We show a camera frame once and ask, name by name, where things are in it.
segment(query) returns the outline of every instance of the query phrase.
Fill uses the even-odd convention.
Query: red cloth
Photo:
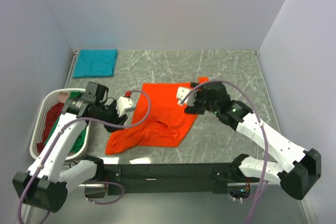
[[[36,148],[37,148],[37,151],[39,153],[42,152],[42,150],[43,150],[43,148],[45,146],[44,143],[48,139],[48,136],[50,134],[51,128],[53,128],[52,126],[54,125],[54,123],[56,122],[56,120],[61,115],[61,111],[62,111],[63,106],[64,106],[64,103],[59,102],[56,105],[52,106],[50,108],[50,110],[47,112],[46,123],[45,123],[46,126],[45,126],[44,131],[43,131],[42,142],[36,144]]]
[[[207,77],[199,78],[199,82],[207,80]],[[152,104],[148,118],[136,127],[113,132],[105,153],[113,155],[137,145],[178,147],[197,118],[197,115],[185,114],[185,106],[177,104],[179,87],[190,88],[190,83],[143,84],[142,90],[148,94]],[[147,113],[148,101],[144,95],[140,96],[136,107],[132,124]]]

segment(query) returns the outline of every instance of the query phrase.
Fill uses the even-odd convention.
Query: gray marble surface
[[[227,80],[243,89],[255,103],[261,118],[278,130],[254,51],[119,50],[114,77],[70,78],[68,87],[85,88],[93,81],[109,87],[109,96],[119,97],[127,90],[141,89],[143,83],[191,82],[200,76]],[[227,91],[232,99],[242,99],[235,89],[227,87]],[[119,164],[129,164],[135,159],[139,163],[156,164],[231,162],[241,153],[255,158],[264,155],[254,142],[221,124],[210,113],[197,118],[178,148],[137,146],[108,156],[105,147],[109,135],[102,125],[93,123],[87,154],[103,157],[106,163]]]

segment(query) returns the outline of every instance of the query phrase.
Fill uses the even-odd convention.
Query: green cloth
[[[70,97],[77,97],[80,94],[81,94],[81,92],[70,92]],[[58,121],[59,121],[59,118],[56,120],[53,127],[51,128],[49,136],[48,136],[48,138],[47,138],[47,140],[44,144],[48,143],[48,140],[51,138],[51,135],[53,134],[53,132],[55,131],[55,129],[57,127]],[[77,153],[77,152],[80,151],[80,149],[84,145],[85,134],[86,134],[86,128],[79,134],[78,138],[74,142],[74,145],[72,146],[69,153]]]

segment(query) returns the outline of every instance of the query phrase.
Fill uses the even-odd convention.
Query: teal towel
[[[109,77],[114,75],[117,50],[81,50],[77,59],[74,78]]]

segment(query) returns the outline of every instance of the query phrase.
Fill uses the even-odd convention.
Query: laundry basket
[[[85,89],[58,89],[58,90],[55,90],[55,91],[49,93],[43,99],[40,111],[38,113],[38,118],[37,118],[37,121],[36,121],[36,124],[35,124],[33,137],[31,138],[32,141],[30,142],[30,148],[29,148],[30,154],[34,159],[37,159],[38,156],[39,156],[39,152],[37,151],[36,144],[42,142],[42,135],[43,135],[43,131],[45,129],[47,112],[50,110],[50,108],[52,106],[59,103],[59,100],[58,100],[58,97],[57,97],[59,92],[83,92],[84,93]],[[86,134],[85,134],[84,144],[83,144],[82,148],[77,153],[69,154],[65,159],[66,161],[79,158],[80,156],[82,156],[85,153],[85,151],[88,147],[88,138],[89,138],[89,133],[90,133],[90,126],[91,126],[91,122],[89,122],[87,127],[86,127]]]

